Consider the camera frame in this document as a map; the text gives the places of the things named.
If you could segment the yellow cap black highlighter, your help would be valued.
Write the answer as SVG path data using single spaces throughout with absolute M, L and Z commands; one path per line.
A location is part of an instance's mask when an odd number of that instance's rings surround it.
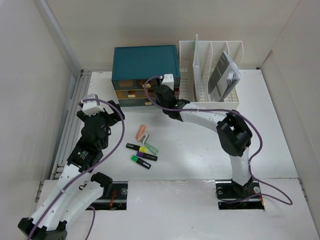
M 135 150 L 141 153 L 146 153 L 147 152 L 147 148 L 145 146 L 141 146 L 141 145 L 136 145 L 136 144 L 132 144 L 132 143 L 127 143 L 126 148 L 131 149 L 131 150 Z

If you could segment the purple cap black highlighter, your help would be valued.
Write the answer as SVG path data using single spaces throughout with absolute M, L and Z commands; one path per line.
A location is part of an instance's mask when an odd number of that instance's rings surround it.
M 139 158 L 142 158 L 142 159 L 155 161 L 155 162 L 158 160 L 158 157 L 156 155 L 152 155 L 152 154 L 148 154 L 148 153 L 140 152 L 140 151 L 138 151 L 136 153 L 136 156 L 139 157 Z

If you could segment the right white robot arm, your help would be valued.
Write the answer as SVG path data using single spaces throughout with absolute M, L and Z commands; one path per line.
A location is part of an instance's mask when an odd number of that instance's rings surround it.
M 166 85 L 153 90 L 156 102 L 171 119 L 193 123 L 217 133 L 222 149 L 229 155 L 232 169 L 231 190 L 236 198 L 247 197 L 252 177 L 249 171 L 249 146 L 252 132 L 236 113 L 220 113 L 199 108 L 185 99 L 177 99 Z

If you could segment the grey Canon setup guide booklet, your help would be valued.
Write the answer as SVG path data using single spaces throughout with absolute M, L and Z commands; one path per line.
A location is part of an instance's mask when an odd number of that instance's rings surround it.
M 211 102 L 223 102 L 241 79 L 239 67 L 224 51 L 215 66 L 207 84 Z

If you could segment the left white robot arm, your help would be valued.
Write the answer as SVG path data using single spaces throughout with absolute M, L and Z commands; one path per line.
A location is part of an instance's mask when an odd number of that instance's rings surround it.
M 123 123 L 125 116 L 114 101 L 106 102 L 112 113 L 102 103 L 94 94 L 79 103 L 81 110 L 76 115 L 84 123 L 80 139 L 47 199 L 18 224 L 29 240 L 66 239 L 71 225 L 95 200 L 111 195 L 113 180 L 92 171 L 106 159 L 103 150 L 109 145 L 111 126 Z

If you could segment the green cap black highlighter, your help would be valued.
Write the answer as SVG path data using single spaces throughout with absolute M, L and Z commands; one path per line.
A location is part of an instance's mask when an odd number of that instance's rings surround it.
M 141 158 L 139 158 L 138 156 L 136 155 L 132 155 L 131 158 L 130 158 L 133 162 L 137 163 L 138 165 L 146 168 L 146 169 L 150 169 L 151 168 L 151 164 L 149 164 L 148 162 L 142 160 Z

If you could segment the aluminium frame rail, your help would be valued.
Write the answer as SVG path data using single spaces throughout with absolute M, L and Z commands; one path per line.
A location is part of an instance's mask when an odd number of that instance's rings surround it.
M 77 142 L 81 125 L 80 120 L 76 117 L 79 110 L 78 101 L 88 92 L 90 78 L 83 76 L 84 70 L 48 2 L 46 0 L 35 0 L 34 3 L 71 72 L 68 97 L 63 109 L 59 134 L 48 174 L 50 180 L 55 180 L 61 173 L 62 167 Z

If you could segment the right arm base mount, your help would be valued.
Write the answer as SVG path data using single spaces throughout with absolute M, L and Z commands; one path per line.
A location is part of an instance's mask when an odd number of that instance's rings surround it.
M 257 181 L 249 180 L 241 186 L 230 180 L 215 182 L 215 196 L 219 210 L 264 210 L 261 188 Z

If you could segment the clear mesh document pouch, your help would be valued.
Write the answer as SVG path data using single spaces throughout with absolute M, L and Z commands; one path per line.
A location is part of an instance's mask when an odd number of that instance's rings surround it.
M 194 93 L 195 101 L 200 102 L 202 97 L 202 84 L 201 84 L 201 67 L 200 67 L 200 56 L 199 56 L 199 37 L 198 34 L 195 35 L 194 40 L 194 54 L 193 54 L 193 79 L 194 79 Z

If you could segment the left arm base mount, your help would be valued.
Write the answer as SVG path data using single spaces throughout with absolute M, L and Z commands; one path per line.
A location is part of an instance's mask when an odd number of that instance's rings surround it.
M 128 182 L 114 181 L 110 191 L 90 204 L 96 211 L 118 211 L 127 209 Z

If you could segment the teal desktop drawer cabinet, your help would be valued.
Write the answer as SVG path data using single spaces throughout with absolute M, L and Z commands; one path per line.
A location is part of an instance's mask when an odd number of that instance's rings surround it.
M 150 106 L 148 96 L 155 102 L 154 87 L 160 80 L 152 76 L 172 74 L 174 94 L 180 93 L 180 62 L 176 45 L 147 45 L 115 47 L 111 82 L 121 107 Z

